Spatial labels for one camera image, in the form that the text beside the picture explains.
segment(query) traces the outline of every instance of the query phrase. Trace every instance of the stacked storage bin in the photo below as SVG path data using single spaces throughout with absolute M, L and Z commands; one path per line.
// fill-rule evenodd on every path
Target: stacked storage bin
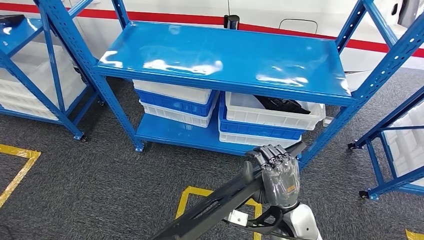
M 60 78 L 63 103 L 65 108 L 68 109 L 86 88 L 86 84 L 74 70 L 71 58 L 63 48 L 61 46 L 53 46 L 53 49 Z M 44 95 L 59 107 L 46 44 L 29 42 L 11 59 Z M 31 116 L 51 120 L 58 119 L 36 96 L 4 68 L 0 68 L 0 106 L 6 110 Z
M 390 127 L 423 126 L 423 116 L 424 102 L 410 109 Z M 397 177 L 424 166 L 424 129 L 387 130 L 383 134 L 391 152 Z M 424 187 L 424 178 L 411 184 Z
M 310 114 L 267 110 L 250 94 L 225 92 L 219 102 L 219 140 L 254 146 L 287 148 L 326 117 L 324 104 L 297 101 Z
M 219 91 L 133 80 L 146 114 L 207 128 Z

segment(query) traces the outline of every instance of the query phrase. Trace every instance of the shelving unit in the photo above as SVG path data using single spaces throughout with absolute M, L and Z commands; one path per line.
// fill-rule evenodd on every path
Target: shelving unit
M 73 9 L 74 12 L 78 12 L 81 10 L 82 8 Z M 6 107 L 0 106 L 0 114 L 43 121 L 53 124 L 60 124 L 65 126 L 69 131 L 72 132 L 74 139 L 85 141 L 84 133 L 77 128 L 77 124 L 84 116 L 92 102 L 98 96 L 98 92 L 90 81 L 86 81 L 84 82 L 85 88 L 82 90 L 82 92 L 73 100 L 73 102 L 68 106 L 68 108 L 65 107 L 55 51 L 51 39 L 51 25 L 49 23 L 50 20 L 43 8 L 40 8 L 40 15 L 41 19 L 25 18 L 19 25 L 12 27 L 3 27 L 2 33 L 0 34 L 0 67 L 6 69 L 12 76 L 19 80 L 19 82 L 24 85 L 29 90 L 29 92 L 33 94 L 46 107 L 44 108 L 45 111 L 51 112 L 51 114 L 50 112 L 47 113 L 48 115 L 52 115 L 52 117 L 42 117 L 38 115 L 19 112 L 17 111 L 17 109 L 23 109 L 19 105 L 16 105 L 16 107 L 13 106 L 13 109 L 16 110 L 11 110 L 10 108 L 6 109 Z M 27 45 L 41 32 L 44 32 L 45 36 L 45 42 L 47 46 L 58 107 L 11 60 L 11 57 L 18 53 L 25 45 Z M 80 103 L 83 97 L 88 93 L 90 94 L 90 97 L 85 102 L 84 106 L 80 109 L 76 117 L 72 120 L 69 119 L 69 115 L 71 114 L 71 112 L 75 109 L 78 103 Z
M 378 186 L 360 191 L 363 198 L 378 200 L 379 195 L 399 191 L 424 195 L 424 86 L 387 115 L 351 149 L 367 146 Z M 385 181 L 372 141 L 380 139 L 391 171 Z
M 55 0 L 35 2 L 47 10 L 70 50 L 77 53 L 78 62 L 109 103 L 137 151 L 142 151 L 142 141 L 238 155 L 243 155 L 253 146 L 225 144 L 226 147 L 223 147 L 216 136 L 218 129 L 215 124 L 206 129 L 189 125 L 183 127 L 172 120 L 149 115 L 143 117 L 135 132 L 104 76 L 342 106 L 331 124 L 302 155 L 299 160 L 301 168 L 421 45 L 424 31 L 424 17 L 421 15 L 395 43 L 396 37 L 372 0 L 357 2 L 335 41 L 130 21 L 123 1 L 112 0 L 123 31 L 103 57 L 95 62 L 91 60 L 93 56 L 66 9 Z M 366 12 L 378 25 L 390 52 L 359 89 L 350 92 L 339 54 Z M 168 131 L 171 126 L 178 130 Z M 198 136 L 202 136 L 202 141 L 196 139 Z

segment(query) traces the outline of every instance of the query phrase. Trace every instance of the black object in bin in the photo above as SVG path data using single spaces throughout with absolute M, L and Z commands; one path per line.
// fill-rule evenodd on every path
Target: black object in bin
M 296 114 L 310 114 L 311 112 L 303 109 L 302 106 L 295 100 L 281 99 L 275 97 L 255 95 L 256 99 L 268 110 L 289 112 Z

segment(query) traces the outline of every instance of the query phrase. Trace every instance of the gray carpet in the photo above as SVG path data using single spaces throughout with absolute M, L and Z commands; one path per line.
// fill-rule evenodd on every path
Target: gray carpet
M 300 200 L 312 208 L 325 240 L 406 239 L 405 229 L 424 233 L 424 197 L 391 192 L 378 201 L 359 198 L 359 190 L 375 186 L 374 172 L 367 150 L 346 148 L 421 87 L 423 77 L 419 70 L 399 70 L 302 171 Z M 117 79 L 110 83 L 136 126 L 142 108 L 132 86 Z M 148 239 L 175 218 L 187 186 L 216 189 L 245 160 L 159 143 L 135 152 L 110 109 L 95 104 L 79 127 L 88 142 L 73 140 L 60 125 L 0 115 L 2 144 L 41 151 L 0 208 L 0 240 Z M 310 143 L 321 129 L 303 139 Z M 383 157 L 380 146 L 376 151 Z M 2 187 L 17 162 L 10 156 L 0 161 Z M 191 196 L 188 205 L 199 199 Z M 253 239 L 253 234 L 219 224 L 202 239 Z

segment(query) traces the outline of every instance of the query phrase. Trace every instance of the white plastic bin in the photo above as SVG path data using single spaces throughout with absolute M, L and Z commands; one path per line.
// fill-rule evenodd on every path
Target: white plastic bin
M 250 94 L 225 92 L 226 119 L 236 122 L 278 126 L 292 129 L 314 130 L 326 117 L 324 104 L 297 101 L 310 114 L 267 110 Z
M 134 82 L 135 89 L 198 104 L 206 104 L 212 91 L 211 89 L 172 85 L 160 82 L 143 80 L 132 81 Z
M 81 81 L 81 76 L 78 73 L 75 72 L 75 74 L 73 75 L 73 78 L 74 79 L 72 81 L 69 81 L 68 84 L 61 85 L 63 104 L 66 110 L 74 102 L 74 100 L 82 93 L 82 91 L 86 88 L 86 84 L 83 81 Z M 44 92 L 44 94 L 50 100 L 52 100 L 52 103 L 55 104 L 56 107 L 59 108 L 59 101 L 56 95 L 56 89 L 54 85 L 48 88 Z M 17 94 L 14 94 L 13 92 L 0 91 L 0 104 L 2 103 L 21 104 L 23 106 L 28 106 L 33 108 L 42 108 L 42 109 L 45 108 L 44 104 L 40 100 L 38 100 L 38 98 L 32 93 L 30 95 L 17 95 Z
M 213 99 L 212 107 L 210 108 L 209 114 L 206 117 L 193 115 L 193 114 L 190 114 L 190 113 L 177 111 L 177 110 L 174 110 L 174 109 L 169 109 L 169 108 L 166 108 L 166 107 L 151 105 L 151 104 L 147 104 L 147 103 L 141 102 L 141 101 L 139 101 L 139 102 L 140 102 L 141 105 L 143 105 L 144 112 L 146 114 L 151 114 L 151 115 L 155 115 L 155 116 L 158 116 L 158 117 L 182 122 L 182 123 L 185 123 L 185 124 L 191 124 L 191 125 L 194 125 L 194 126 L 207 128 L 208 125 L 209 125 L 209 122 L 211 121 L 212 112 L 214 111 L 214 108 L 217 104 L 218 97 L 219 97 L 219 94 L 217 94 L 215 96 L 215 98 Z
M 423 126 L 424 102 L 415 106 L 391 127 Z M 424 165 L 424 129 L 384 131 L 393 158 L 393 166 L 398 177 Z M 424 187 L 424 178 L 411 184 Z
M 69 56 L 62 47 L 53 46 L 53 48 L 63 101 L 65 107 L 68 108 L 86 87 L 86 84 L 81 80 L 80 74 L 74 70 Z M 44 43 L 29 42 L 12 57 L 12 60 L 59 107 L 47 46 Z M 20 104 L 20 106 L 45 108 L 22 83 L 4 68 L 0 68 L 0 101 L 6 105 Z
M 58 118 L 50 110 L 48 110 L 47 107 L 44 107 L 44 109 L 42 109 L 38 107 L 32 107 L 29 105 L 13 104 L 8 102 L 0 102 L 0 105 L 4 109 L 10 110 L 10 111 L 28 114 L 28 115 L 32 115 L 32 116 L 36 116 L 36 117 L 40 117 L 44 119 L 58 120 Z
M 224 143 L 246 144 L 246 145 L 253 145 L 253 146 L 280 144 L 283 148 L 288 148 L 291 145 L 298 143 L 302 140 L 302 137 L 300 137 L 298 140 L 290 140 L 290 139 L 267 137 L 267 136 L 256 136 L 256 135 L 239 134 L 239 133 L 232 133 L 232 132 L 222 132 L 220 131 L 220 126 L 221 126 L 221 122 L 218 119 L 219 141 Z
M 76 79 L 81 79 L 80 75 L 77 74 L 74 76 Z M 67 110 L 69 106 L 75 101 L 75 99 L 83 92 L 86 88 L 86 84 L 83 82 L 78 82 L 72 86 L 68 86 L 63 89 L 63 104 Z M 34 95 L 32 97 L 16 97 L 13 95 L 6 95 L 0 92 L 0 105 L 7 110 L 11 110 L 18 113 L 28 114 L 36 117 L 41 117 L 45 119 L 58 120 L 58 118 L 50 112 L 50 110 L 44 106 L 44 104 L 38 100 Z

